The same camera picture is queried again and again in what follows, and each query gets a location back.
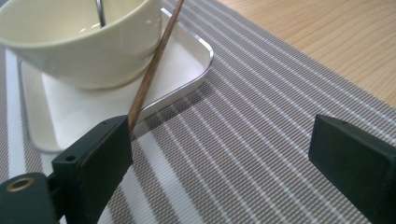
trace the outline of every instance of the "gray striped mat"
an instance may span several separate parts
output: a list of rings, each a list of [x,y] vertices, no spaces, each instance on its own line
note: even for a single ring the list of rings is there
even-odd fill
[[[176,0],[165,0],[172,11]],[[205,83],[149,117],[101,223],[367,223],[308,161],[317,113],[396,145],[396,110],[215,0],[179,19],[215,60]],[[0,49],[0,180],[51,172],[26,132],[18,59]]]

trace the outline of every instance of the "chopstick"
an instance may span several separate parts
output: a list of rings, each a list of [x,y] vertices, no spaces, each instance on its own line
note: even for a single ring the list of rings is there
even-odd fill
[[[158,47],[155,50],[154,56],[150,64],[148,65],[148,69],[146,71],[145,76],[143,77],[142,83],[139,86],[139,90],[137,90],[137,94],[134,98],[134,101],[131,104],[131,107],[128,112],[128,120],[129,120],[129,131],[132,134],[134,130],[134,126],[137,123],[137,119],[139,118],[139,114],[143,103],[145,102],[146,96],[149,92],[149,87],[151,85],[152,79],[154,78],[155,72],[157,71],[158,65],[160,64],[161,57],[163,56],[163,52],[165,50],[166,44],[168,43],[169,37],[172,34],[172,30],[175,27],[178,13],[181,10],[184,0],[179,0],[175,7],[174,12],[172,13],[172,17],[169,20],[168,25],[165,28],[163,33],[163,37],[160,40]]]

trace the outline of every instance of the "metal spoon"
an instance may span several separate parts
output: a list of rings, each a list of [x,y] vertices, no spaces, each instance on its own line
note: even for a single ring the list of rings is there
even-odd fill
[[[103,10],[102,0],[96,0],[96,7],[98,10],[100,27],[104,27],[106,25],[106,20],[105,20],[105,12]]]

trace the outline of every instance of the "white cup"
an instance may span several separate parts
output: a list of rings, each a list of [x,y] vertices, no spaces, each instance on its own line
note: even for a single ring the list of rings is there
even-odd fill
[[[0,44],[64,83],[117,87],[140,75],[161,37],[160,0],[8,0],[0,8]]]

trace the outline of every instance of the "white saucer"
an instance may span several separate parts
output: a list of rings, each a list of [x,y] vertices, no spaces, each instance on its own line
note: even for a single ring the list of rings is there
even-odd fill
[[[163,9],[163,27],[170,14]],[[205,80],[213,60],[212,48],[180,24],[175,26],[139,120],[172,104]],[[142,80],[112,90],[84,91],[21,64],[29,134],[36,148],[62,151],[97,123],[128,113]]]

